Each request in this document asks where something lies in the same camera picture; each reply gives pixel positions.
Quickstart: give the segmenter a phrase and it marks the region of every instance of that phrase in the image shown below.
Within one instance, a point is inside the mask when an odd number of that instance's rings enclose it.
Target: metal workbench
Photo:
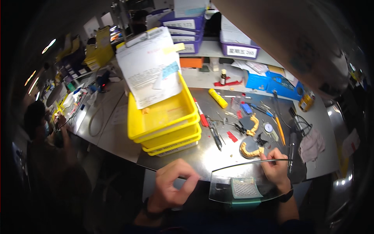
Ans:
[[[192,95],[197,99],[200,107],[202,108],[204,114],[209,115],[212,119],[219,119],[216,111],[220,111],[223,116],[222,108],[215,102],[215,100],[208,94],[208,88],[215,88],[217,92],[221,92],[222,95],[229,95],[232,93],[250,92],[251,89],[244,87],[243,85],[233,86],[236,91],[229,91],[231,87],[214,87],[213,83],[218,81],[220,77],[219,72],[207,72],[199,73],[198,76],[184,76],[187,86],[189,87]],[[157,156],[149,156],[147,153],[141,150],[140,144],[135,144],[133,141],[127,137],[127,111],[125,113],[124,122],[121,124],[113,125],[111,119],[113,118],[113,112],[118,106],[126,106],[127,110],[127,97],[123,93],[123,83],[111,83],[111,91],[105,94],[100,94],[101,99],[105,96],[113,96],[110,100],[106,101],[102,113],[97,113],[95,119],[93,120],[91,130],[93,133],[97,133],[98,127],[103,123],[100,133],[91,137],[88,133],[88,123],[92,115],[96,111],[96,107],[90,107],[89,109],[85,107],[81,113],[81,124],[76,127],[76,132],[78,136],[83,139],[98,145],[100,148],[122,157],[126,160],[136,162],[137,164],[149,168],[151,170],[157,170],[171,161],[177,158],[183,158],[192,167],[197,170],[197,172],[202,177],[202,180],[209,181],[211,171],[226,167],[229,165],[236,165],[243,162],[248,162],[248,159],[243,158],[239,153],[239,144],[245,136],[242,136],[234,126],[223,128],[222,124],[218,125],[218,131],[223,136],[227,145],[223,144],[223,150],[220,152],[215,145],[214,140],[210,137],[210,131],[208,128],[202,127],[202,138],[196,147],[186,149],[184,151],[167,155],[162,158]],[[264,91],[256,91],[255,94],[248,93],[248,96],[253,97],[254,104],[259,104],[259,100],[270,106],[272,109],[274,105],[272,103],[272,94],[266,93]],[[281,111],[285,121],[290,121],[290,115],[288,114],[288,109],[290,106],[297,106],[298,101],[291,100],[289,98],[280,99]],[[335,141],[334,131],[331,125],[331,121],[327,114],[326,108],[323,104],[322,99],[316,95],[316,100],[312,108],[304,113],[298,107],[296,107],[296,112],[298,115],[302,116],[308,123],[313,124],[313,128],[317,128],[324,137],[325,140],[325,151],[318,155],[317,162],[308,162],[306,179],[312,179],[318,176],[322,176],[339,169],[337,147]],[[278,133],[275,122],[271,117],[262,115],[262,113],[255,111],[257,118],[260,121],[259,130],[257,134],[260,133],[262,126],[262,119],[271,123]],[[230,122],[236,121],[236,119],[228,117]],[[289,144],[289,130],[286,126],[282,124],[283,131],[285,133],[286,147],[281,147],[282,152],[288,154],[288,144]],[[230,131],[234,136],[238,138],[238,142],[233,143],[231,139],[227,136],[227,131]],[[278,144],[271,143],[272,148],[278,147]]]
[[[216,111],[218,111],[223,118],[228,117],[229,122],[238,123],[238,120],[236,118],[230,117],[224,114],[224,112],[222,111],[223,109],[208,94],[208,89],[190,88],[190,91],[191,91],[192,96],[197,100],[204,114],[210,116],[212,119],[219,120],[220,118],[216,113]],[[221,92],[221,95],[240,95],[241,94],[241,92],[227,91],[227,90],[220,90],[220,92]],[[250,94],[250,93],[247,93],[246,95],[252,98],[248,100],[248,102],[251,102],[259,106],[260,100],[262,100],[265,105],[271,107],[272,109],[274,107],[273,97],[267,97],[263,95]],[[227,101],[229,105],[225,110],[234,112],[233,110],[230,109],[230,100],[227,100]],[[293,102],[289,100],[280,99],[279,105],[280,105],[282,115],[285,121],[290,121],[291,116],[288,113],[288,109],[291,106],[294,106]],[[263,131],[263,128],[262,128],[263,122],[269,122],[270,124],[272,124],[275,131],[277,131],[277,125],[275,121],[273,120],[273,118],[257,110],[253,110],[253,111],[256,113],[256,118],[260,121],[255,138]],[[272,139],[270,139],[266,134],[261,134],[261,138],[263,140],[269,141],[269,143],[265,145],[265,154],[267,154],[271,149],[277,147],[280,149],[282,153],[288,155],[289,128],[287,128],[283,123],[281,123],[281,125],[282,125],[283,132],[285,135],[286,146],[283,146],[280,140],[278,144],[277,142],[272,142]],[[197,171],[197,173],[200,175],[200,180],[210,181],[211,172],[213,170],[248,162],[248,161],[259,160],[258,157],[255,157],[253,159],[246,159],[243,156],[241,156],[239,152],[239,146],[244,138],[250,137],[250,136],[247,136],[246,134],[241,134],[234,126],[223,125],[222,123],[219,123],[217,125],[217,130],[220,133],[220,135],[223,137],[226,143],[226,145],[222,143],[223,144],[222,151],[218,150],[214,142],[214,139],[211,136],[211,132],[209,128],[203,127],[203,126],[201,126],[201,128],[202,128],[201,139],[199,140],[199,143],[197,146],[189,148],[189,149],[185,149],[183,151],[179,151],[179,152],[176,152],[176,153],[173,153],[171,155],[167,155],[161,158],[157,156],[149,156],[146,152],[142,151],[140,153],[137,164],[143,167],[146,167],[146,168],[157,170],[178,158],[182,158]],[[238,141],[234,143],[228,137],[227,131],[230,131],[238,139]]]

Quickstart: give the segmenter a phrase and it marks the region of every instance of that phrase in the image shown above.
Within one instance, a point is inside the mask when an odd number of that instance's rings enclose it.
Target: red wax sheet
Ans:
[[[234,143],[237,142],[237,138],[231,132],[227,132],[227,134]]]
[[[214,86],[240,85],[240,84],[242,83],[242,81],[243,81],[243,80],[241,80],[241,81],[233,81],[233,82],[229,82],[229,83],[226,82],[226,84],[224,84],[224,85],[222,85],[220,82],[215,82],[215,83],[214,83]]]
[[[243,116],[242,116],[242,111],[241,111],[241,110],[238,110],[238,111],[236,112],[236,116],[237,116],[238,119],[243,118]]]

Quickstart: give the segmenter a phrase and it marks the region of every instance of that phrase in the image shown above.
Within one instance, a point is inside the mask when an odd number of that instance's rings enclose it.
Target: yellow plastic tray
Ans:
[[[164,153],[164,152],[167,152],[167,151],[170,151],[170,150],[173,150],[173,149],[180,148],[182,146],[191,144],[193,142],[196,142],[196,141],[200,140],[200,138],[201,138],[201,134],[199,134],[196,137],[190,139],[189,141],[184,141],[183,143],[174,145],[172,147],[164,148],[163,150],[160,150],[160,151],[147,152],[147,154],[150,155],[150,156],[155,156],[157,154],[161,154],[161,153]]]
[[[166,100],[149,106],[148,114],[138,110],[132,93],[128,101],[128,137],[135,143],[142,143],[146,148],[153,148],[170,142],[171,137],[187,137],[196,132],[194,124],[200,121],[197,107],[183,77],[179,74],[182,91]],[[175,135],[162,135],[181,130]]]
[[[200,125],[197,123],[195,124],[196,125],[196,132],[192,135],[189,135],[187,137],[184,137],[184,138],[181,138],[181,139],[178,139],[178,140],[172,140],[168,143],[165,143],[163,145],[158,145],[156,147],[153,147],[153,148],[146,148],[146,147],[142,147],[142,149],[145,151],[145,152],[151,152],[151,153],[154,153],[155,151],[160,151],[160,150],[163,150],[163,149],[166,149],[166,148],[170,148],[170,147],[173,147],[173,146],[176,146],[176,145],[179,145],[181,143],[185,143],[187,141],[190,141],[191,139],[197,137],[198,135],[201,135],[201,128],[200,128]]]
[[[104,48],[95,49],[92,54],[85,58],[85,63],[94,71],[106,65],[113,55],[112,46],[109,44]]]

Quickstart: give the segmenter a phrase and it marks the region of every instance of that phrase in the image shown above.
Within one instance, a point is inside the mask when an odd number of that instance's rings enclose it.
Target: gold tin can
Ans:
[[[311,108],[311,106],[314,104],[315,98],[316,97],[314,96],[313,92],[310,92],[309,94],[308,93],[304,94],[304,96],[301,98],[299,105],[298,105],[300,110],[302,110],[303,112],[307,112]]]

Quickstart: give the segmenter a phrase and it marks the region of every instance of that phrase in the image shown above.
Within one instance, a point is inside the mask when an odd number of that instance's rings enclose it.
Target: yellow glue stick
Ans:
[[[208,93],[214,98],[214,100],[218,102],[218,104],[222,108],[226,108],[228,106],[228,103],[221,96],[219,96],[214,89],[209,89]]]

